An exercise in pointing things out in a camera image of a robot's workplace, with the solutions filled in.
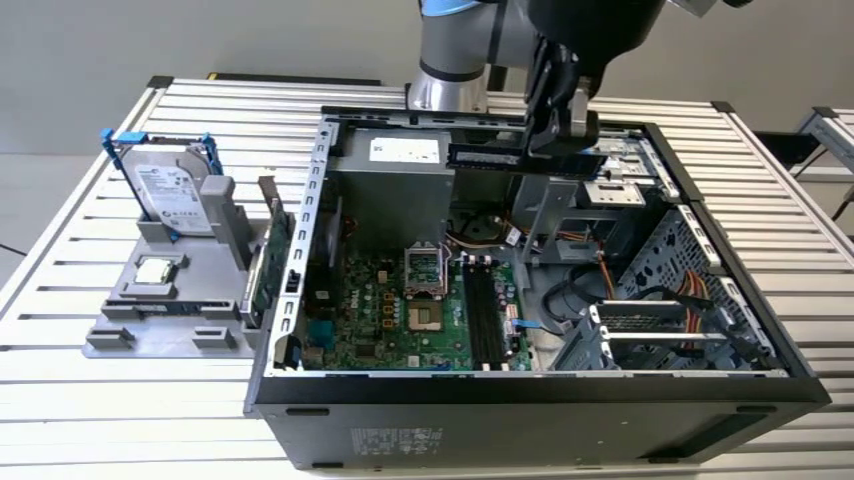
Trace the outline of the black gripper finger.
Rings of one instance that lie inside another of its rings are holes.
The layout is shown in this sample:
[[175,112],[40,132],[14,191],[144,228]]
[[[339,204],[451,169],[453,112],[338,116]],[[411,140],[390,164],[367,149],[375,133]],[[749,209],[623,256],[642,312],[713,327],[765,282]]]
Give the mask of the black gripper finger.
[[523,143],[533,157],[558,157],[578,151],[570,144],[569,103],[579,77],[575,55],[565,45],[539,37],[525,96]]
[[585,150],[595,144],[598,138],[598,114],[589,108],[591,99],[591,79],[581,76],[569,103],[570,144],[574,150]]

